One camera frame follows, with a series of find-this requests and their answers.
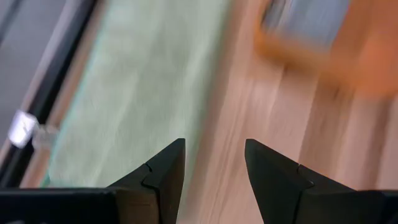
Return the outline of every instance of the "white object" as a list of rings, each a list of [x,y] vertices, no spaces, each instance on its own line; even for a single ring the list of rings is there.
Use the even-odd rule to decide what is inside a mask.
[[[38,127],[39,122],[35,116],[17,110],[8,131],[8,138],[13,145],[22,149],[31,139],[34,130]]]

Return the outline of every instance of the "wooden floor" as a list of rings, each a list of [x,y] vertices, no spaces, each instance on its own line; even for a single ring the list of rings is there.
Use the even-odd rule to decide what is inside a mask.
[[[398,189],[397,100],[365,98],[259,58],[253,27],[262,1],[235,0],[231,10],[179,223],[262,223],[244,162],[247,138],[355,189]],[[85,36],[91,42],[94,35]],[[71,73],[81,73],[89,51],[83,45]],[[70,101],[79,77],[69,78],[59,101]],[[57,103],[50,124],[59,125],[67,108]],[[43,173],[46,163],[38,164]],[[35,186],[34,172],[28,176],[22,186]]]

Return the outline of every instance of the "light green carpet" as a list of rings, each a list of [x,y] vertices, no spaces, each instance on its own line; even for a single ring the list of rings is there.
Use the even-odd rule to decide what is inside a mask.
[[[109,1],[47,180],[104,187],[177,138],[186,138],[185,186],[231,0]]]

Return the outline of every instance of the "orange object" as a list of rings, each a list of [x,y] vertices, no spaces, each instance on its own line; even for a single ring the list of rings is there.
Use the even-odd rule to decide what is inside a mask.
[[[377,96],[398,92],[398,1],[352,0],[330,51],[263,28],[270,1],[255,27],[261,55]]]

